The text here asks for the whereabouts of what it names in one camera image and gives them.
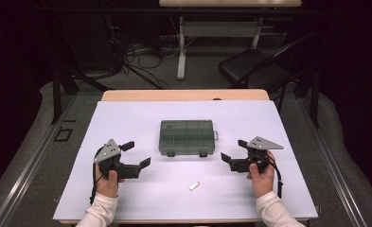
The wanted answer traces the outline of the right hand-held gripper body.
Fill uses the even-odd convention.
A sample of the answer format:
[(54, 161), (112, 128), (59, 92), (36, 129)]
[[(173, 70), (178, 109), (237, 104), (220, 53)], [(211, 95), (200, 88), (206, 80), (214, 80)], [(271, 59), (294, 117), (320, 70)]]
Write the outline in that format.
[(255, 137), (248, 143), (247, 157), (244, 159), (232, 159), (229, 164), (232, 171), (238, 173), (248, 172), (249, 165), (255, 163), (258, 171), (262, 172), (267, 166), (275, 166), (275, 161), (268, 155), (272, 149), (283, 149), (284, 147), (262, 137)]

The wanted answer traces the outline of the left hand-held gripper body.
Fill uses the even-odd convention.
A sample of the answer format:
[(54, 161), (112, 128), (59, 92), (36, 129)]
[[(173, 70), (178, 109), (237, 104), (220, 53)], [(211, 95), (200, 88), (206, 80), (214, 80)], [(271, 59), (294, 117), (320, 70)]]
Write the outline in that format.
[(110, 139), (97, 151), (94, 162), (99, 164), (100, 172), (105, 179), (108, 178), (110, 170), (116, 171), (119, 179), (137, 179), (141, 171), (140, 166), (123, 164), (121, 162), (123, 151), (118, 146), (114, 139)]

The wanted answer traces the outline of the clear grey compartment storage box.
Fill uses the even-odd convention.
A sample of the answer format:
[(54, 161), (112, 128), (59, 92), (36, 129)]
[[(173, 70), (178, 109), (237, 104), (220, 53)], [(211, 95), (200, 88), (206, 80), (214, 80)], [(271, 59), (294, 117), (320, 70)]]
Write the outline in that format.
[(207, 157), (215, 151), (215, 139), (211, 120), (163, 120), (160, 125), (159, 151), (168, 157)]

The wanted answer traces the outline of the person's right hand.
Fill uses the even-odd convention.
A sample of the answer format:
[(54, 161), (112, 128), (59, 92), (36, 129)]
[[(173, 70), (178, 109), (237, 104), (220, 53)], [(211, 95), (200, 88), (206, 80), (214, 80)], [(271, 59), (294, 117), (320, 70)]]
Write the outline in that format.
[(258, 171), (255, 163), (249, 165), (249, 173), (246, 176), (251, 181), (254, 196), (258, 199), (273, 191), (275, 169), (267, 166), (262, 172)]

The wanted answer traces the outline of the person's left hand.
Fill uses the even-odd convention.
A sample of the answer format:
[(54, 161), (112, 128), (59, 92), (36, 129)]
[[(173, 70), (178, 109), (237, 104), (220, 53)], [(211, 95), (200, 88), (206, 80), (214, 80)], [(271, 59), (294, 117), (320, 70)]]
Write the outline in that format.
[(99, 164), (96, 164), (95, 176), (97, 179), (96, 191), (108, 198), (116, 198), (118, 196), (119, 184), (125, 182), (124, 179), (118, 178), (117, 172), (114, 170), (110, 170), (108, 178), (105, 179), (100, 172)]

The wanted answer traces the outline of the black folding chair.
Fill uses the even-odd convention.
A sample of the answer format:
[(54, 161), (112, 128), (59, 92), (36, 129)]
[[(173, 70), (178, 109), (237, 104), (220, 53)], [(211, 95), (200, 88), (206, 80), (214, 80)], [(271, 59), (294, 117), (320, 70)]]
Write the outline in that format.
[(228, 80), (230, 88), (262, 89), (268, 94), (278, 89), (277, 109), (281, 111), (287, 85), (309, 72), (308, 67), (292, 70), (292, 56), (315, 41), (316, 32), (292, 41), (265, 55), (256, 49), (248, 49), (219, 63), (220, 74)]

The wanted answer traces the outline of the black metal stand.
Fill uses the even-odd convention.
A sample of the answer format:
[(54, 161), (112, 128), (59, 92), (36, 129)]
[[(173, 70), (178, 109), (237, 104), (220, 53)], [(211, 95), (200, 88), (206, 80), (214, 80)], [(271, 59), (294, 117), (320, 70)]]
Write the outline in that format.
[(78, 87), (75, 79), (82, 80), (89, 85), (97, 88), (101, 92), (106, 92), (109, 88), (101, 83), (91, 79), (90, 77), (83, 74), (81, 71), (72, 67), (59, 67), (55, 70), (52, 78), (52, 90), (53, 90), (53, 107), (54, 115), (52, 124), (56, 124), (62, 115), (62, 93), (61, 88), (70, 96), (75, 96), (80, 88)]
[(310, 120), (318, 128), (320, 74), (317, 70), (308, 70), (305, 72), (294, 90), (296, 97), (306, 97), (308, 93), (310, 93)]

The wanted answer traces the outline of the white desk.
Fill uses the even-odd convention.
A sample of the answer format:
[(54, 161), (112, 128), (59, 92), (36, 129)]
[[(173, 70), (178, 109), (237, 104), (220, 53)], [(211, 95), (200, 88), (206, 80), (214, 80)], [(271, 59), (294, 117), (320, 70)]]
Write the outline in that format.
[[(294, 9), (301, 6), (301, 0), (159, 0), (167, 9)], [(179, 17), (179, 62), (177, 79), (186, 76), (185, 36), (190, 37), (253, 37), (252, 47), (257, 47), (263, 18), (246, 22), (201, 21), (190, 22)]]

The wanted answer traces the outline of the silver floor rail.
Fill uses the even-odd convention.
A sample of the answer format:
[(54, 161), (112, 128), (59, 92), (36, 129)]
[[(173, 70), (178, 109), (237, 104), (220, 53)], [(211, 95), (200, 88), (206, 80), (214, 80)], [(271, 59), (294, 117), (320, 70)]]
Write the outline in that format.
[(325, 137), (310, 118), (310, 105), (304, 98), (298, 98), (297, 103), (304, 115), (305, 121), (310, 128), (311, 134), (313, 135), (313, 138), (320, 149), (320, 153), (327, 168), (329, 177), (331, 178), (340, 201), (345, 208), (352, 227), (368, 227), (358, 207), (358, 204), (353, 198), (352, 192), (331, 153)]
[(0, 178), (0, 227), (6, 227), (9, 223), (44, 160), (62, 119), (75, 100), (76, 96), (66, 96), (62, 103), (61, 115), (52, 123), (53, 100), (50, 95), (44, 96), (40, 111), (24, 142)]

